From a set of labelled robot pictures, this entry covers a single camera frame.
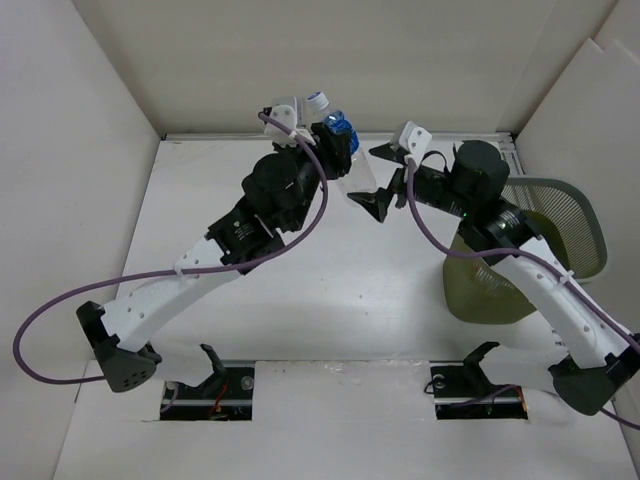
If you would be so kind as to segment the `blue label bottle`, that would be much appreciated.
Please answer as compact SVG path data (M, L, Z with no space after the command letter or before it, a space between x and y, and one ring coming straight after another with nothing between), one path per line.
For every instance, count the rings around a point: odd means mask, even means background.
M332 138L338 141L340 157L334 167L334 176L342 194L373 193L377 189L376 179L347 115L333 105L323 91L311 94L306 102L310 122L322 123Z

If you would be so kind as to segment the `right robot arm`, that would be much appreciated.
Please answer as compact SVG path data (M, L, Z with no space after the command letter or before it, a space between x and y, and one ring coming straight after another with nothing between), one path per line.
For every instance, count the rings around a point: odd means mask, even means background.
M613 320L572 277L542 236L536 222L507 201L502 191L510 174L493 145L467 140L453 150L451 167L423 165L431 150L398 142L370 149L374 157L398 164L387 187L353 193L377 221L389 205L428 205L459 218L457 233L467 248L442 245L424 222L418 227L449 257L482 259L509 280L559 336L547 352L527 353L485 342L463 360L462 381L485 398L498 389L522 386L554 393L575 411L592 416L639 371L639 337Z

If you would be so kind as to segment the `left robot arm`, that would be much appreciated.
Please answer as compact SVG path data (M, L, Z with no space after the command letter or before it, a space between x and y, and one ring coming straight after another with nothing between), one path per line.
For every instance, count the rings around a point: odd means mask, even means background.
M321 120L307 130L287 131L284 141L275 143L243 179L240 200L168 275L104 305L81 305L77 318L111 391L128 392L158 377L201 396L216 394L226 371L210 345L169 352L155 349L152 337L214 289L290 250L283 234L304 234L319 185L350 172L358 145L347 122Z

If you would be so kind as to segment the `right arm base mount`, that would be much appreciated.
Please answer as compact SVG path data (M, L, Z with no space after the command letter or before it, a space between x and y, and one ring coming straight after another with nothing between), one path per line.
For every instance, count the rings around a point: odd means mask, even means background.
M431 395L437 420L527 420L519 386L491 383L480 361L498 342L485 342L463 360L429 362L430 378L423 392Z

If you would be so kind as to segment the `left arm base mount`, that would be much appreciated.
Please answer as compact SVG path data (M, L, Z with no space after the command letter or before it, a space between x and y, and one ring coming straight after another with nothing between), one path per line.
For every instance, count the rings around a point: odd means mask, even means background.
M161 421L250 421L253 413L255 363L222 361L207 344L200 346L208 357L211 373L191 387L165 383L159 419Z

